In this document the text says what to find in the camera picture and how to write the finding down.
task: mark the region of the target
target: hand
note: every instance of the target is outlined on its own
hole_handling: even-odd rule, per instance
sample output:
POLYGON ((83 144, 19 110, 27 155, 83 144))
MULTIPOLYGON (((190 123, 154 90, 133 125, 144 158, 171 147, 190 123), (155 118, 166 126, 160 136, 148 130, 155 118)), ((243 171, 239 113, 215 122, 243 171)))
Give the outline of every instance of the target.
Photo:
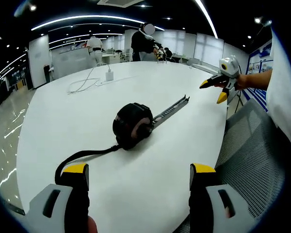
MULTIPOLYGON (((237 78, 236 90, 246 89, 247 88, 246 82, 247 82, 247 76, 244 74, 240 74, 239 77, 237 78)), ((222 83, 215 85, 215 86, 224 88, 224 87, 226 87, 227 84, 228 84, 228 81, 225 81, 225 82, 222 82, 222 83)))
POLYGON ((95 223, 95 221, 88 216, 88 220, 87 220, 87 225, 88 225, 88 233, 97 233, 97 225, 95 223))

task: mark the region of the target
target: white table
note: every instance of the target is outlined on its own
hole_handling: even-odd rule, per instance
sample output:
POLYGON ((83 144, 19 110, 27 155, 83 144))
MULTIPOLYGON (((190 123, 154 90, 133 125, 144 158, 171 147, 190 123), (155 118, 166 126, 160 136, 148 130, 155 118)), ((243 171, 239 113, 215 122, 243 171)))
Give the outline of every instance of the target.
POLYGON ((102 62, 107 64, 116 64, 120 63, 120 55, 119 54, 103 54, 102 55, 102 62))
MULTIPOLYGON (((122 80, 68 95, 68 85, 90 72, 84 70, 37 89, 17 152, 24 210, 28 212, 30 200, 54 183, 55 170, 65 158, 116 144, 112 123, 124 105, 145 104, 155 116, 186 94, 189 103, 132 150, 86 159, 89 215, 98 232, 172 232, 189 213, 190 164, 216 164, 226 102, 216 104, 219 88, 199 89, 211 74, 189 66, 131 62, 111 68, 114 79, 122 80)), ((91 77, 104 79, 106 71, 107 66, 95 68, 91 77)))

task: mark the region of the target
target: led light strip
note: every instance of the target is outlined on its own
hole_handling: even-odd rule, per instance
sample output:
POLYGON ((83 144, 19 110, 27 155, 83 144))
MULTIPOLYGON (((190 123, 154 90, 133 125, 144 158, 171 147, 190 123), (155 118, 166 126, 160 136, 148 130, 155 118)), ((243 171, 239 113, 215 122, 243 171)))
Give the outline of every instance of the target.
POLYGON ((88 41, 88 40, 78 40, 78 41, 74 41, 74 42, 70 42, 70 43, 65 43, 65 44, 62 44, 62 45, 58 45, 58 46, 55 46, 55 47, 49 48, 49 50, 52 50, 52 49, 54 49, 54 48, 58 48, 58 47, 60 47, 60 46, 69 45, 69 44, 73 44, 73 43, 79 43, 79 42, 83 42, 83 41, 88 41))
POLYGON ((82 37, 82 36, 89 36, 90 34, 86 34, 86 35, 78 35, 78 36, 72 36, 72 37, 67 37, 67 38, 64 38, 64 39, 60 39, 60 40, 55 40, 53 42, 49 42, 49 45, 50 44, 53 44, 53 43, 56 43, 58 41, 62 41, 62 40, 67 40, 67 39, 71 39, 71 38, 76 38, 76 37, 82 37))
POLYGON ((208 14, 206 8, 204 7, 203 3, 201 2, 201 0, 195 0, 195 1, 196 1, 196 3, 198 4, 199 8, 200 8, 200 9, 202 10, 202 12, 204 13, 206 19, 208 20, 208 23, 210 24, 211 29, 212 29, 212 31, 213 31, 214 37, 215 37, 216 39, 218 39, 217 32, 215 31, 215 28, 214 28, 214 25, 213 25, 213 23, 212 23, 212 20, 211 20, 209 14, 208 14))
POLYGON ((9 67, 11 64, 13 64, 14 62, 16 62, 18 59, 20 59, 20 58, 22 58, 23 56, 25 56, 26 54, 24 54, 24 55, 21 55, 19 58, 16 58, 13 62, 11 62, 10 64, 8 64, 2 71, 0 71, 0 74, 2 73, 2 72, 4 72, 5 71, 5 69, 7 68, 7 67, 9 67))
POLYGON ((9 69, 9 71, 7 71, 7 72, 6 72, 4 75, 2 75, 2 77, 0 78, 0 80, 1 80, 1 79, 3 79, 3 78, 4 78, 4 76, 5 76, 5 75, 7 75, 7 74, 8 74, 8 73, 9 73, 9 72, 12 70, 12 69, 14 69, 14 67, 13 67, 13 68, 11 68, 11 69, 9 69))
MULTIPOLYGON (((61 22, 61 21, 69 20, 69 19, 76 19, 76 18, 115 18, 115 19, 131 21, 131 22, 135 22, 135 23, 144 23, 144 22, 139 21, 139 20, 135 20, 135 19, 131 19, 131 18, 118 17, 118 16, 100 16, 100 15, 71 16, 71 17, 60 18, 60 19, 56 19, 56 20, 53 20, 53 21, 50 21, 50 22, 47 22, 47 23, 43 23, 41 25, 38 25, 38 26, 32 28, 31 31, 34 31, 34 30, 39 29, 39 28, 42 28, 42 27, 47 26, 47 25, 52 24, 52 23, 57 23, 57 22, 61 22)), ((161 31, 164 31, 163 28, 156 27, 156 26, 155 26, 155 28, 157 28, 157 29, 159 29, 161 31)))
POLYGON ((120 33, 97 33, 97 34, 92 34, 92 35, 123 35, 120 33))

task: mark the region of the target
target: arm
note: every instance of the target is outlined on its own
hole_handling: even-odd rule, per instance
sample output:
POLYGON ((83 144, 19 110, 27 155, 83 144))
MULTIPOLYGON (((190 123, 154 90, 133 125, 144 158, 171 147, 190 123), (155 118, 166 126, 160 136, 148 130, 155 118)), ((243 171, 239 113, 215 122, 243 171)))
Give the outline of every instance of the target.
POLYGON ((244 88, 257 88, 267 90, 272 76, 272 69, 260 74, 240 75, 238 85, 244 88))

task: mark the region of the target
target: shiny floor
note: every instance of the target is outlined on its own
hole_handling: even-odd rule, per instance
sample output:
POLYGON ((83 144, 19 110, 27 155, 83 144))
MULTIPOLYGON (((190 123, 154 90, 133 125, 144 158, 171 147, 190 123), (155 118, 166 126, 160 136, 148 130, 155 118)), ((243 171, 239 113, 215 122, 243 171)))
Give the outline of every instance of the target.
POLYGON ((23 87, 0 105, 0 194, 4 200, 22 209, 16 179, 17 145, 26 110, 34 90, 23 87))

